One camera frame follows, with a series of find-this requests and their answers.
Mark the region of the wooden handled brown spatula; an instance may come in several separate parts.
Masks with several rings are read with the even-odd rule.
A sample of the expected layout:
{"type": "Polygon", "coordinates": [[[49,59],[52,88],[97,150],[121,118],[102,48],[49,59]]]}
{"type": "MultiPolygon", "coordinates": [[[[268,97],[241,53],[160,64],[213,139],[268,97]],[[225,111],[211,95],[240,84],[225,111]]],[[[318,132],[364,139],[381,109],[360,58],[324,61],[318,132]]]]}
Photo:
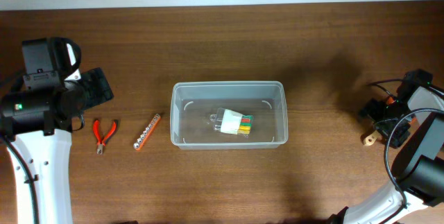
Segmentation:
{"type": "Polygon", "coordinates": [[[365,146],[372,146],[376,141],[382,138],[381,134],[377,130],[373,130],[362,138],[362,144],[365,146]]]}

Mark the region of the red handled pliers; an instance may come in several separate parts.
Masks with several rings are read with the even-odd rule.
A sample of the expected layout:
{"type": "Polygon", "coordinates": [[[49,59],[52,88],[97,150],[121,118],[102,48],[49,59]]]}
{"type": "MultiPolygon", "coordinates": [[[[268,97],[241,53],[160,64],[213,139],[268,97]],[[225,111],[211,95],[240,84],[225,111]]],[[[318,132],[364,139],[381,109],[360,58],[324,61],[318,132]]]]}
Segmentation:
{"type": "Polygon", "coordinates": [[[93,122],[92,130],[96,138],[96,153],[102,155],[105,151],[105,147],[108,145],[109,140],[117,132],[119,121],[117,119],[112,120],[110,129],[107,132],[103,132],[101,129],[101,121],[95,119],[93,122]]]}

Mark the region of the orange socket bit holder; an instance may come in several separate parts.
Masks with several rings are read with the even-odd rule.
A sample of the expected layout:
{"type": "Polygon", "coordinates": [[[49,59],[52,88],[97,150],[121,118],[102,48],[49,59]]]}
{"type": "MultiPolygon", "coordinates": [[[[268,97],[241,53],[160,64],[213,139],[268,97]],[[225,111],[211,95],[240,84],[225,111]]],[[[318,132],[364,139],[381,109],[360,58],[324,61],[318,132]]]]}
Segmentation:
{"type": "Polygon", "coordinates": [[[140,151],[144,144],[148,141],[148,138],[152,135],[154,129],[158,125],[161,119],[160,114],[156,114],[151,121],[148,123],[148,125],[145,127],[141,135],[136,139],[135,143],[133,144],[133,148],[137,151],[140,151]]]}

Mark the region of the clear box of wall plugs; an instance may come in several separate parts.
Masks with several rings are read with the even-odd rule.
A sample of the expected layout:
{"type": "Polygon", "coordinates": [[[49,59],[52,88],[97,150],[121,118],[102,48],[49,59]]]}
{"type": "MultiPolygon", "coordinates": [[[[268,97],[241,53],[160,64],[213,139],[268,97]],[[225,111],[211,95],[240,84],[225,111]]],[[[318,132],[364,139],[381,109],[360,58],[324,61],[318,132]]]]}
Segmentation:
{"type": "Polygon", "coordinates": [[[253,115],[245,115],[222,107],[217,110],[216,114],[210,115],[215,131],[244,137],[248,137],[251,133],[253,120],[253,115]]]}

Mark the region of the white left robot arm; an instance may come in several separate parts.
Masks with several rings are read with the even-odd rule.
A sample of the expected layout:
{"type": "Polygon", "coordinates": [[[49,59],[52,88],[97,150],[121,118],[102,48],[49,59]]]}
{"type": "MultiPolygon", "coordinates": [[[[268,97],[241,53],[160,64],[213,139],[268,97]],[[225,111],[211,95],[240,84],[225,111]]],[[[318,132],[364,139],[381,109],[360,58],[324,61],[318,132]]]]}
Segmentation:
{"type": "Polygon", "coordinates": [[[25,74],[1,99],[1,140],[14,166],[19,223],[72,223],[69,156],[86,110],[113,99],[102,69],[79,72],[79,45],[64,37],[22,42],[25,74]]]}

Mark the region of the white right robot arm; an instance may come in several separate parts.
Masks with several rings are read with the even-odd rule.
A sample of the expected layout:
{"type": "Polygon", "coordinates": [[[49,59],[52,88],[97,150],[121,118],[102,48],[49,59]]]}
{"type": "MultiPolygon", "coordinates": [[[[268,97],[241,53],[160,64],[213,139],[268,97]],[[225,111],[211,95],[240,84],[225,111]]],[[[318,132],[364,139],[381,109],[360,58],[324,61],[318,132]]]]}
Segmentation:
{"type": "Polygon", "coordinates": [[[395,94],[371,99],[359,116],[373,122],[367,146],[385,140],[384,166],[389,178],[371,197],[328,218],[332,224],[397,223],[418,210],[443,202],[443,89],[431,73],[407,72],[395,94]]]}

